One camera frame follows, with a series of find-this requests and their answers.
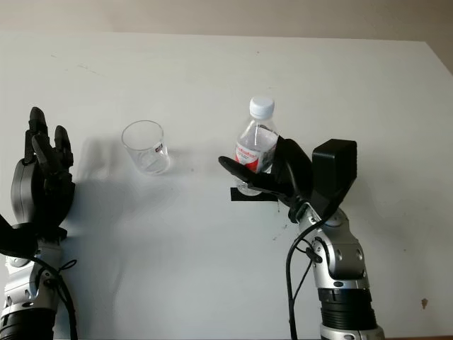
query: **silver robotic arm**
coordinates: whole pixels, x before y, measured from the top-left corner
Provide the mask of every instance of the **silver robotic arm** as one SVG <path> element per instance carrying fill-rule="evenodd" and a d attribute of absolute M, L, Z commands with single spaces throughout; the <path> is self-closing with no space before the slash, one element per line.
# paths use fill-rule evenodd
<path fill-rule="evenodd" d="M 308 208 L 299 223 L 306 230 L 321 219 Z M 384 340 L 376 323 L 363 249 L 338 209 L 309 236 L 316 257 L 315 284 L 321 302 L 321 339 Z"/>
<path fill-rule="evenodd" d="M 36 257 L 53 268 L 60 266 L 58 241 L 38 241 Z M 53 339 L 59 296 L 55 277 L 40 264 L 6 257 L 9 277 L 1 312 L 0 339 Z"/>
<path fill-rule="evenodd" d="M 290 220 L 299 224 L 300 235 L 286 262 L 292 340 L 297 340 L 294 302 L 300 285 L 293 295 L 291 259 L 301 250 L 300 241 L 310 245 L 303 252 L 313 264 L 321 302 L 321 339 L 383 340 L 371 307 L 363 249 L 339 209 L 357 177 L 357 143 L 329 140 L 313 151 L 310 161 L 296 142 L 279 137 L 271 174 L 255 174 L 227 157 L 219 162 L 249 188 L 277 196 L 289 206 Z"/>

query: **white bottle cap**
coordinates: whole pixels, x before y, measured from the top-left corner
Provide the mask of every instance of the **white bottle cap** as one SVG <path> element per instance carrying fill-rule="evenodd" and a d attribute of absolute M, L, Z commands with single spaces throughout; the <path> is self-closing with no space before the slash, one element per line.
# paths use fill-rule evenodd
<path fill-rule="evenodd" d="M 274 100 L 264 96 L 254 96 L 250 100 L 250 114 L 256 119 L 269 119 L 274 113 Z"/>

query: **bottle label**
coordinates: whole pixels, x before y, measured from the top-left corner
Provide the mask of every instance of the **bottle label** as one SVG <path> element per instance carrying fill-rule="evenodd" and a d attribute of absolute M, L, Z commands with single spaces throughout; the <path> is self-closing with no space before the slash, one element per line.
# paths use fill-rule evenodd
<path fill-rule="evenodd" d="M 247 168 L 256 173 L 260 172 L 261 170 L 266 170 L 269 166 L 272 165 L 275 146 L 276 145 L 274 145 L 267 151 L 260 152 L 250 150 L 249 148 L 236 143 L 236 161 L 247 166 Z"/>

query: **plastic water bottle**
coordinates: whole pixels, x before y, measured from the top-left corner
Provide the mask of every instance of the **plastic water bottle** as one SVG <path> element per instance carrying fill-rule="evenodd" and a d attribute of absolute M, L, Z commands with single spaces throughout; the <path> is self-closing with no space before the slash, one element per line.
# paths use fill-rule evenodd
<path fill-rule="evenodd" d="M 272 121 L 275 103 L 271 98 L 255 96 L 250 100 L 250 118 L 236 143 L 236 161 L 250 170 L 270 172 L 277 145 L 277 129 Z M 256 196 L 260 191 L 247 188 L 236 179 L 238 190 L 244 195 Z"/>

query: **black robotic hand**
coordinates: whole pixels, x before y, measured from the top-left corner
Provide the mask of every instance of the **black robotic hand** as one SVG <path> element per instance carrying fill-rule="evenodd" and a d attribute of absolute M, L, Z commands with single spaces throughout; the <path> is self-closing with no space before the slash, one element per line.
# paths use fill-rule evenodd
<path fill-rule="evenodd" d="M 30 256 L 37 238 L 63 239 L 59 227 L 72 204 L 75 185 L 69 167 L 74 160 L 67 131 L 55 130 L 55 148 L 50 146 L 44 113 L 32 108 L 25 132 L 25 155 L 16 165 L 11 203 L 18 225 L 11 227 L 0 216 L 0 252 L 8 256 Z"/>
<path fill-rule="evenodd" d="M 279 137 L 271 174 L 255 174 L 224 156 L 219 157 L 219 163 L 249 188 L 277 196 L 289 206 L 289 218 L 296 223 L 305 203 L 320 218 L 337 210 L 357 177 L 357 143 L 329 140 L 313 151 L 310 161 L 294 140 Z"/>

